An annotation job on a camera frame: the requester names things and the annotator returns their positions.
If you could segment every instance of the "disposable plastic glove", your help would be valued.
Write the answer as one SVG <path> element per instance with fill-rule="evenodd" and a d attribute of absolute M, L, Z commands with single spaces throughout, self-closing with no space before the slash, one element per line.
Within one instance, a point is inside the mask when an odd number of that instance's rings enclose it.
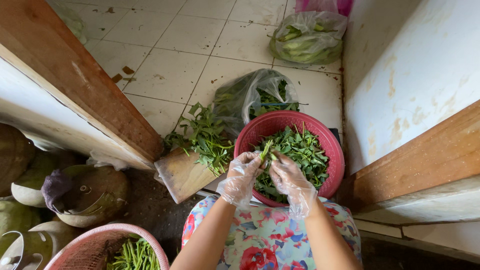
<path fill-rule="evenodd" d="M 310 213 L 318 191 L 307 181 L 293 160 L 278 151 L 273 153 L 278 160 L 272 161 L 270 177 L 278 192 L 288 195 L 290 217 L 294 220 L 302 220 Z"/>
<path fill-rule="evenodd" d="M 260 151 L 244 152 L 230 162 L 227 178 L 220 183 L 216 191 L 223 199 L 240 209 L 247 209 L 252 199 L 253 184 L 263 170 Z"/>

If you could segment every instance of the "woman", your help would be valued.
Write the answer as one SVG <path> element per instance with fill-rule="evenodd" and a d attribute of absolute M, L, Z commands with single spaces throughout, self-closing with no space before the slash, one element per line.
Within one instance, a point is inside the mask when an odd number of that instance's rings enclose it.
<path fill-rule="evenodd" d="M 269 173 L 289 210 L 249 206 L 263 165 L 259 153 L 241 154 L 218 185 L 221 196 L 193 208 L 171 270 L 361 269 L 360 236 L 348 209 L 318 198 L 295 162 L 274 155 Z"/>

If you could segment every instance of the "red plastic basket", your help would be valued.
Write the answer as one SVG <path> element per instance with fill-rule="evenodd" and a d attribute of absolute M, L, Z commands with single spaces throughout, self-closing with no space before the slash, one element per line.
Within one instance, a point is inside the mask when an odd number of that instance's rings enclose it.
<path fill-rule="evenodd" d="M 302 124 L 304 122 L 305 128 L 318 136 L 321 148 L 325 150 L 325 155 L 329 157 L 327 168 L 329 176 L 318 190 L 318 196 L 329 199 L 342 183 L 345 160 L 342 148 L 333 133 L 324 124 L 309 115 L 292 110 L 278 110 L 256 117 L 240 132 L 235 143 L 234 157 L 243 152 L 252 151 L 250 144 L 257 145 L 258 141 L 262 139 L 260 135 L 270 136 L 279 130 L 284 130 L 287 125 L 293 128 L 293 124 L 295 124 L 299 132 L 303 132 Z M 270 207 L 288 206 L 288 204 L 278 203 L 266 198 L 258 193 L 255 188 L 253 188 L 253 196 Z"/>
<path fill-rule="evenodd" d="M 130 233 L 145 238 L 155 251 L 162 270 L 169 270 L 167 255 L 158 241 L 145 229 L 125 223 L 100 226 L 78 236 L 47 264 L 44 270 L 101 270 L 105 264 L 105 246 L 118 250 Z"/>

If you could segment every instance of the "wooden door frame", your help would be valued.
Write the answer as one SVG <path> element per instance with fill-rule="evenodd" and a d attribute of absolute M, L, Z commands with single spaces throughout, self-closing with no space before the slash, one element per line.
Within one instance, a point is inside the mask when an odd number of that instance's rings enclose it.
<path fill-rule="evenodd" d="M 479 174 L 480 100 L 344 179 L 337 200 L 366 212 Z"/>
<path fill-rule="evenodd" d="M 162 138 L 43 0 L 0 1 L 0 43 L 47 80 L 48 91 L 149 166 Z"/>

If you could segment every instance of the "floral dress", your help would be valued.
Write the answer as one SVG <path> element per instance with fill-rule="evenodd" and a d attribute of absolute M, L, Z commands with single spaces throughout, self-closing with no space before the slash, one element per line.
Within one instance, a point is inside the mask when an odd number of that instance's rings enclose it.
<path fill-rule="evenodd" d="M 182 248 L 219 196 L 197 203 L 183 227 Z M 338 231 L 361 262 L 360 235 L 350 210 L 319 197 Z M 288 216 L 288 207 L 252 206 L 235 211 L 216 270 L 314 270 L 315 262 L 303 221 Z"/>

